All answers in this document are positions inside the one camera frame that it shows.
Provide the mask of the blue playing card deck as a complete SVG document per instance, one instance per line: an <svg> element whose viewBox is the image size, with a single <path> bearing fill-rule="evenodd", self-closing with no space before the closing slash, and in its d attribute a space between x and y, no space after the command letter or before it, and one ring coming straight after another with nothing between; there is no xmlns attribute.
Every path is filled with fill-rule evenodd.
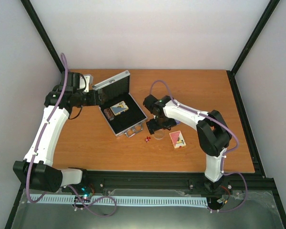
<svg viewBox="0 0 286 229"><path fill-rule="evenodd" d="M122 114L123 112L127 111L129 109L128 105L125 103L125 101L120 101L119 103L113 105L110 107L113 114L115 116Z"/></svg>

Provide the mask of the aluminium poker case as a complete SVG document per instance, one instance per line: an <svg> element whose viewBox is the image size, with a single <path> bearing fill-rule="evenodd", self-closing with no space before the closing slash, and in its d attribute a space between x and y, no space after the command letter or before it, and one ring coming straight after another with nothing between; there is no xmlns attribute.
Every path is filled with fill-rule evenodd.
<svg viewBox="0 0 286 229"><path fill-rule="evenodd" d="M128 70L92 86L95 101L115 136L128 138L143 130L146 114L130 94Z"/></svg>

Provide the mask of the red playing card deck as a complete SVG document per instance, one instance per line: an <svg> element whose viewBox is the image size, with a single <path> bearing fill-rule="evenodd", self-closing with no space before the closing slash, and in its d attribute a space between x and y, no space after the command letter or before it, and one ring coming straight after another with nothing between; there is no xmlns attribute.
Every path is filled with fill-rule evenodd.
<svg viewBox="0 0 286 229"><path fill-rule="evenodd" d="M175 149L186 147L186 142L181 131L171 132L169 136Z"/></svg>

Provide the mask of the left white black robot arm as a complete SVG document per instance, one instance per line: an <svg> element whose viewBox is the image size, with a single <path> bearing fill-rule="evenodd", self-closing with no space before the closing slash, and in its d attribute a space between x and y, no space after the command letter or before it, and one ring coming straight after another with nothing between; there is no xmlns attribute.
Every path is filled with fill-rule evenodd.
<svg viewBox="0 0 286 229"><path fill-rule="evenodd" d="M61 82L48 93L44 102L43 117L36 137L22 161L15 161L13 171L26 190L56 192L61 187L73 185L79 192L86 191L90 181L80 168L56 169L53 167L54 151L72 109L96 105L90 87L90 74L63 72Z"/></svg>

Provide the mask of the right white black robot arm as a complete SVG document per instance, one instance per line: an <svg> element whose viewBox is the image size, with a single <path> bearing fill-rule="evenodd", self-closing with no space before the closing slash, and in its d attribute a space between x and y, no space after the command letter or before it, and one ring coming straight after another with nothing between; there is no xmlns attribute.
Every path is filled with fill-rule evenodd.
<svg viewBox="0 0 286 229"><path fill-rule="evenodd" d="M167 95L157 99L150 94L143 105L153 115L153 119L146 123L150 134L160 129L171 130L177 125L176 121L197 131L200 148L206 153L204 188L214 193L224 179L224 158L232 138L221 114L216 110L204 112L193 109Z"/></svg>

